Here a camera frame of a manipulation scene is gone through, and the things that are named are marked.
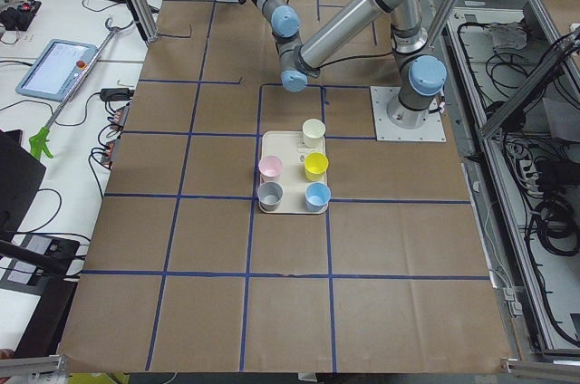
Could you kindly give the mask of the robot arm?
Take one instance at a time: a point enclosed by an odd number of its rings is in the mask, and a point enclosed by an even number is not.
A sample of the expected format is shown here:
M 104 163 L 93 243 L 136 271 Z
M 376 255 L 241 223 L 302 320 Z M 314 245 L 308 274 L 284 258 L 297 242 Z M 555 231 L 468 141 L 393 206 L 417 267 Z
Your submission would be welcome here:
M 389 101 L 387 115 L 396 126 L 422 127 L 433 99 L 447 79 L 445 65 L 428 53 L 429 35 L 422 25 L 420 0 L 352 0 L 311 38 L 295 34 L 278 45 L 281 81 L 290 92 L 305 88 L 323 64 L 380 15 L 391 18 L 391 51 L 401 74 L 401 87 Z
M 286 0 L 250 0 L 270 23 L 277 38 L 290 39 L 299 33 L 300 18 Z

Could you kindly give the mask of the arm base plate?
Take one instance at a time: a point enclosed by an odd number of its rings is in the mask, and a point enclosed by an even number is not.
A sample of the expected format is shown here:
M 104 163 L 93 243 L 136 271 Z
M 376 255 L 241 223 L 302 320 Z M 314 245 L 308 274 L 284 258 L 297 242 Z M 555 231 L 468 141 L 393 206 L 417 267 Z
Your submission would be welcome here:
M 440 107 L 435 100 L 423 111 L 407 110 L 399 99 L 399 87 L 371 86 L 375 135 L 382 142 L 446 141 Z

